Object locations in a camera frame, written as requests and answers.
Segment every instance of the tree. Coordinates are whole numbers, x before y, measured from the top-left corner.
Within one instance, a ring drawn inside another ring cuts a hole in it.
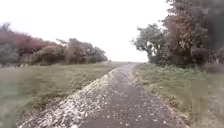
[[[146,51],[151,62],[162,64],[169,54],[166,51],[164,32],[156,24],[137,29],[140,31],[140,35],[133,40],[133,44],[138,50]]]
[[[156,25],[139,28],[140,35],[134,41],[137,49],[146,51],[157,64],[162,61],[185,67],[223,62],[224,1],[167,2],[171,8],[163,20],[165,30],[159,31]]]

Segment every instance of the green grass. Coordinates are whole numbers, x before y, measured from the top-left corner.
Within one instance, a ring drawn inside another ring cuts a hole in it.
[[[17,119],[43,110],[49,103],[82,89],[121,65],[123,63],[0,68],[0,127],[13,127],[10,125]]]
[[[136,67],[136,75],[148,91],[174,108],[185,123],[195,128],[223,127],[223,74],[141,64]]]

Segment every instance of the green foliage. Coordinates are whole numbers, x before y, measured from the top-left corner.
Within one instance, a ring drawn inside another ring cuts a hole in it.
[[[0,26],[0,64],[17,63],[19,61],[17,51],[8,24]]]
[[[153,24],[140,30],[134,44],[157,64],[179,66],[223,63],[224,2],[221,0],[167,0],[164,31]]]
[[[32,63],[53,64],[64,61],[64,48],[60,45],[49,45],[32,55]]]
[[[10,24],[0,26],[0,64],[95,63],[107,60],[105,52],[92,44],[69,39],[61,44],[13,32]]]
[[[68,42],[62,41],[66,44],[65,58],[67,63],[94,63],[106,61],[105,52],[98,47],[93,47],[92,44],[81,42],[77,39],[69,39]]]

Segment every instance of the gravel path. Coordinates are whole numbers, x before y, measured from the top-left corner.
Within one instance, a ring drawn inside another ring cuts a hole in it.
[[[126,65],[112,70],[20,128],[185,128],[158,97],[138,84]]]

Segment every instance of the sky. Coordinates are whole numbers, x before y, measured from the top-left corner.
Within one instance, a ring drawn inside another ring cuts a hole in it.
[[[113,61],[147,61],[130,41],[137,26],[167,16],[165,0],[0,0],[0,23],[33,37],[77,38],[99,46]]]

